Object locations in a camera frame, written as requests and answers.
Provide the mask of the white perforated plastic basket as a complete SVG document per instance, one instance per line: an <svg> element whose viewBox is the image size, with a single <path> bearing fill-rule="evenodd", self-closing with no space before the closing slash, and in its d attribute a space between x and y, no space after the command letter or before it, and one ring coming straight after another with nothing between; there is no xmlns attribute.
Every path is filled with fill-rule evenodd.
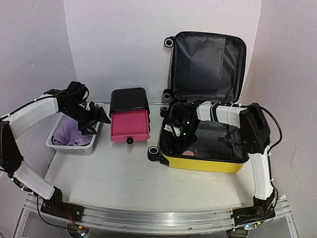
<svg viewBox="0 0 317 238"><path fill-rule="evenodd" d="M69 154L69 155L92 155L95 146L97 145L98 136L101 133L103 124L98 122L94 129L97 131L97 134L92 135L91 141L89 144L84 146L75 146L75 145L55 145L53 144L53 138L62 125L66 115L60 113L57 121L55 122L53 128L51 129L47 139L46 139L46 146L49 148L53 148L54 150L62 153L62 154Z"/></svg>

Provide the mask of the pink powder makeup compact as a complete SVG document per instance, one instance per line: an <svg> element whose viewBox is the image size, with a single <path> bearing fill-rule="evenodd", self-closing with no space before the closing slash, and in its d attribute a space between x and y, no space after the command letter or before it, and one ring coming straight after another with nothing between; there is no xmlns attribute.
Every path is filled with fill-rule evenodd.
<svg viewBox="0 0 317 238"><path fill-rule="evenodd" d="M197 151L196 150L186 150L182 153L184 156L196 156Z"/></svg>

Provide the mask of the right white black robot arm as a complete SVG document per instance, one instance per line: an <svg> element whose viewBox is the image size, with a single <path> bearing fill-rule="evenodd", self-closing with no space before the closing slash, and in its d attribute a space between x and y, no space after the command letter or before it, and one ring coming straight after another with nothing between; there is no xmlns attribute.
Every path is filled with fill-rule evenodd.
<svg viewBox="0 0 317 238"><path fill-rule="evenodd" d="M257 103L241 105L213 101L196 101L184 109L174 107L164 130L174 139L193 138L198 123L212 121L240 130L241 145L250 158L255 184L251 207L233 210L234 225L245 229L275 216L278 190L273 184L270 166L270 128L265 114L270 112Z"/></svg>

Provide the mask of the purple garment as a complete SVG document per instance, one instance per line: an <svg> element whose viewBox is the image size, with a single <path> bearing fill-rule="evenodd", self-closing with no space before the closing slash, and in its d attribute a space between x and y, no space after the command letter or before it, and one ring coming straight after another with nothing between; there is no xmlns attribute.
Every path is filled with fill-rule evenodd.
<svg viewBox="0 0 317 238"><path fill-rule="evenodd" d="M60 127L52 137L53 145L86 146L91 143L92 135L82 135L76 120L65 116Z"/></svg>

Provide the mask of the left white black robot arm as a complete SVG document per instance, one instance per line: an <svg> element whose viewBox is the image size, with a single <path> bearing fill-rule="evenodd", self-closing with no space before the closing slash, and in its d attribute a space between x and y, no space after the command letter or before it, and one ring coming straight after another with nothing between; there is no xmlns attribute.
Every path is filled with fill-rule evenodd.
<svg viewBox="0 0 317 238"><path fill-rule="evenodd" d="M93 146L99 127L110 123L104 107L87 102L88 89L51 89L42 96L0 118L0 167L23 190L43 200L40 211L56 217L78 219L82 206L64 202L61 189L49 183L27 162L29 155L43 152L39 143L28 142L30 151L20 149L19 138L47 117L61 114L62 120L48 137L48 146L64 154L87 154Z"/></svg>

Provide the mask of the yellow Pikachu hard-shell suitcase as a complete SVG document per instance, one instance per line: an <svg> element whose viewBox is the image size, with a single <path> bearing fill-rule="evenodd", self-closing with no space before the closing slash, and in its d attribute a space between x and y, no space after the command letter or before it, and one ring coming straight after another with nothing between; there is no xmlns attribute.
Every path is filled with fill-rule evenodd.
<svg viewBox="0 0 317 238"><path fill-rule="evenodd" d="M177 140L164 130L164 125L178 104L237 103L244 82L245 42L235 36L185 31L167 37L164 45L173 49L170 87L162 95L170 104L160 109L163 123L159 144L148 148L148 159L171 168L238 172L249 157L236 127L201 121L193 138ZM196 150L197 155L182 155L186 150Z"/></svg>

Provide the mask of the black pink drawer organizer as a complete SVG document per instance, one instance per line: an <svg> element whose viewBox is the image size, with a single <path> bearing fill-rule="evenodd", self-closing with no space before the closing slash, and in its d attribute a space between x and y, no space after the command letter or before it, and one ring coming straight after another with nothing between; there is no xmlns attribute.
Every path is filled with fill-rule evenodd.
<svg viewBox="0 0 317 238"><path fill-rule="evenodd" d="M135 141L150 138L150 108L144 88L112 91L109 116L112 142L126 142L131 145Z"/></svg>

